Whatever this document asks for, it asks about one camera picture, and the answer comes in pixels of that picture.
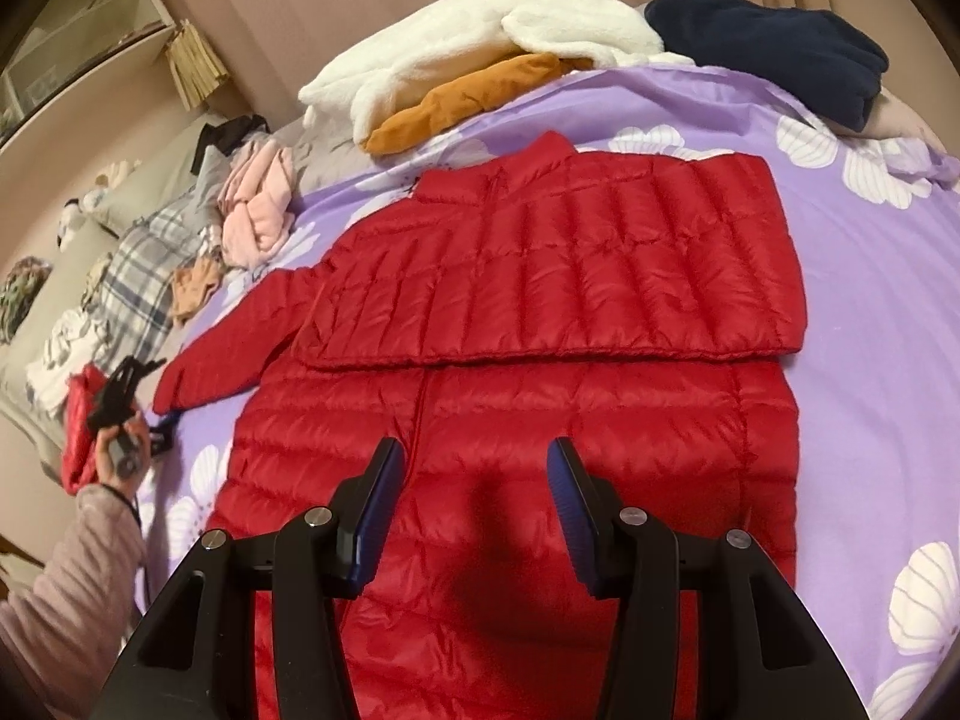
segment black strap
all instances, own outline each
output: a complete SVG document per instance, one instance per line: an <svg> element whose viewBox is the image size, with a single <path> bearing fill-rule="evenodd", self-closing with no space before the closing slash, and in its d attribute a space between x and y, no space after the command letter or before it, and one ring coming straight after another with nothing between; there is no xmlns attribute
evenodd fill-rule
<svg viewBox="0 0 960 720"><path fill-rule="evenodd" d="M123 495L120 490L114 490L110 485L100 485L104 490L108 490L109 493L116 498L118 501L123 501L124 505L130 510L130 513L133 515L133 519L136 519L136 527L142 528L143 523L140 521L140 512L136 510L136 506L133 504L133 501L128 499L126 495Z"/></svg>

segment blue gripper pad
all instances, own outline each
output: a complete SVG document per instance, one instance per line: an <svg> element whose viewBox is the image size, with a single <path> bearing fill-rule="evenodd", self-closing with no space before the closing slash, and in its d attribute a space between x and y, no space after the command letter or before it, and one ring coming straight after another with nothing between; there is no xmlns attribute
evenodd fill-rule
<svg viewBox="0 0 960 720"><path fill-rule="evenodd" d="M546 478L573 570L577 579L587 586L587 591L595 596L602 584L597 567L600 532L598 523L590 516L590 503L597 496L592 480L569 440L550 442L546 453Z"/></svg>
<svg viewBox="0 0 960 720"><path fill-rule="evenodd" d="M352 517L352 568L347 582L360 593L376 576L403 487L403 447L396 439L383 439L373 453L371 464L360 479L358 507ZM341 527L343 542L344 529Z"/></svg>

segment jacket sleeve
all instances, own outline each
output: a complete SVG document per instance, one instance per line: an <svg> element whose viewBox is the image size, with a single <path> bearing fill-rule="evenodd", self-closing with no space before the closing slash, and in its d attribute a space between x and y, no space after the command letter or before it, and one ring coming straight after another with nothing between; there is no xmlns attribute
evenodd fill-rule
<svg viewBox="0 0 960 720"><path fill-rule="evenodd" d="M130 508L90 485L34 588L0 604L0 641L47 707L90 714L120 652L145 551Z"/></svg>
<svg viewBox="0 0 960 720"><path fill-rule="evenodd" d="M273 271L165 368L154 413L195 409L249 389L289 346L317 296L323 265Z"/></svg>

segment human arm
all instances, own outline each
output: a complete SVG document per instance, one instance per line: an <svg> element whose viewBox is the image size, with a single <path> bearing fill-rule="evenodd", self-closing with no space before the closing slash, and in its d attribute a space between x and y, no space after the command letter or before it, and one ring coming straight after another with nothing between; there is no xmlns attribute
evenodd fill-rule
<svg viewBox="0 0 960 720"><path fill-rule="evenodd" d="M143 469L117 478L97 437L102 480L77 496L77 515L32 590L0 604L0 642L48 707L85 718L120 651L133 610L133 578L145 546L131 500L149 467L149 433L137 415L127 425L144 451Z"/></svg>

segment red down jacket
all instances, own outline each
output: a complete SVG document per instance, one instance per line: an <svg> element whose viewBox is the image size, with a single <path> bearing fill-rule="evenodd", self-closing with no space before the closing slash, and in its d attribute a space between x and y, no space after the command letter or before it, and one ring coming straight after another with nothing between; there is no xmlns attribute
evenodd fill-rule
<svg viewBox="0 0 960 720"><path fill-rule="evenodd" d="M382 436L402 442L378 575L343 609L363 717L589 718L616 609L574 577L547 445L572 437L588 469L674 528L749 527L792 577L797 407L776 356L803 330L765 162L578 154L547 133L427 172L315 268L267 276L167 367L155 409L260 384L209 522L234 536L280 528Z"/></svg>

